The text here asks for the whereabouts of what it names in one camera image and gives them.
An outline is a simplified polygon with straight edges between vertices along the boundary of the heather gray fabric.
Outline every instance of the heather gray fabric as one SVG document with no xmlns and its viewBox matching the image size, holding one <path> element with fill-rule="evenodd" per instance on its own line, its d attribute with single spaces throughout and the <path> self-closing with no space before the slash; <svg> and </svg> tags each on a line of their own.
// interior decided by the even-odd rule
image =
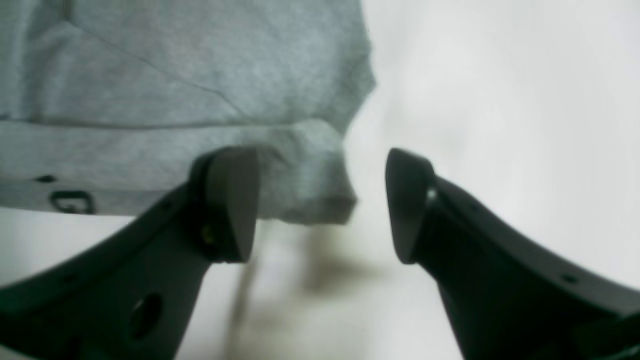
<svg viewBox="0 0 640 360">
<path fill-rule="evenodd" d="M 374 86 L 358 0 L 0 3 L 0 206 L 81 190 L 135 215 L 251 144 L 260 217 L 348 219 L 341 138 Z"/>
</svg>

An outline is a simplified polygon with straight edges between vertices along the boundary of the black plastic part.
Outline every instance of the black plastic part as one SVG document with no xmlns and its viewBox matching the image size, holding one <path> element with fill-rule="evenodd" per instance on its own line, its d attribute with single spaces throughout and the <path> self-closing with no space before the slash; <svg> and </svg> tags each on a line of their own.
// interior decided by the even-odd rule
<svg viewBox="0 0 640 360">
<path fill-rule="evenodd" d="M 386 182 L 398 258 L 436 279 L 466 360 L 640 358 L 639 292 L 528 240 L 427 159 L 391 150 Z"/>
<path fill-rule="evenodd" d="M 201 157 L 189 183 L 94 248 L 0 290 L 0 343 L 40 359 L 172 359 L 212 262 L 246 261 L 257 153 Z"/>
</svg>

